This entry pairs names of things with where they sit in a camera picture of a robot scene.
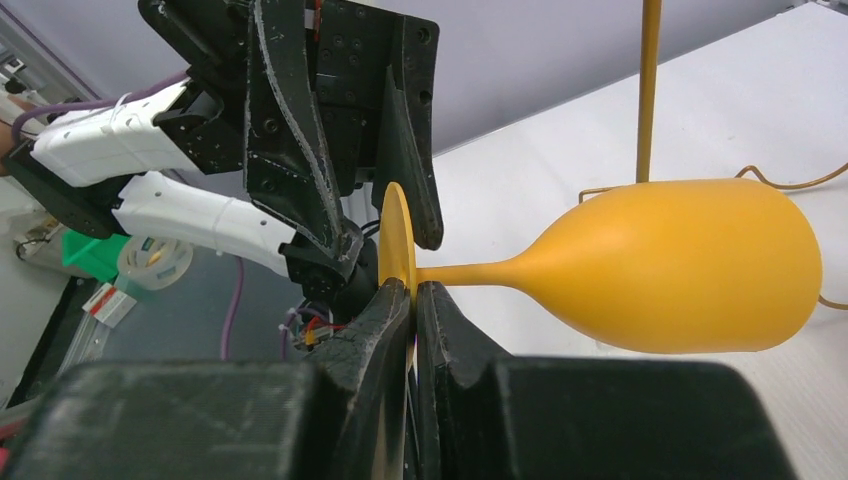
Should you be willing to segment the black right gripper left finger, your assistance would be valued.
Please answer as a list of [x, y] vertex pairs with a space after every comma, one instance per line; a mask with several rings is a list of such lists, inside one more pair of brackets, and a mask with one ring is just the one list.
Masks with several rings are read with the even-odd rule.
[[296, 362], [87, 363], [45, 394], [5, 479], [400, 479], [410, 294]]

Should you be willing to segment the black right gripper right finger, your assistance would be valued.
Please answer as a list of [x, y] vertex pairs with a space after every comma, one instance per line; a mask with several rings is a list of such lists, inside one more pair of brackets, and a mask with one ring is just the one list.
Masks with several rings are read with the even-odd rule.
[[763, 405], [718, 363], [508, 353], [446, 288], [417, 291], [422, 479], [793, 479]]

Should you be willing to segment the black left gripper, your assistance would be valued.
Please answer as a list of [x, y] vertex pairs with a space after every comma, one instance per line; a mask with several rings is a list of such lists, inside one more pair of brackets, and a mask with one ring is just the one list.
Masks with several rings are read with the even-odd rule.
[[347, 281], [363, 240], [339, 192], [366, 182], [380, 212], [399, 184], [414, 242], [441, 247], [436, 22], [353, 1], [142, 1], [138, 10], [188, 65], [186, 92], [155, 124], [205, 174], [240, 169], [244, 127], [245, 187], [264, 214], [248, 228], [244, 258], [294, 280]]

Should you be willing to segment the yellow wine glass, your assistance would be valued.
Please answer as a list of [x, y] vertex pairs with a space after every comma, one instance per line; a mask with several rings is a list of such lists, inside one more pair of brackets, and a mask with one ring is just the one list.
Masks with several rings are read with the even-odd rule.
[[560, 216], [520, 254], [421, 267], [402, 187], [384, 194], [378, 271], [409, 289], [500, 286], [602, 343], [654, 354], [776, 347], [812, 316], [816, 234], [778, 190], [745, 178], [614, 188]]

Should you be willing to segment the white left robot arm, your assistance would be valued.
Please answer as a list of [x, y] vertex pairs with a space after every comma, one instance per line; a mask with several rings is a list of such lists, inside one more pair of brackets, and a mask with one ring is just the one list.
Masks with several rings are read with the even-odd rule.
[[188, 64], [146, 93], [48, 108], [4, 165], [67, 227], [175, 239], [299, 284], [343, 320], [381, 280], [342, 201], [410, 198], [415, 243], [439, 248], [432, 102], [439, 25], [352, 1], [142, 1]]

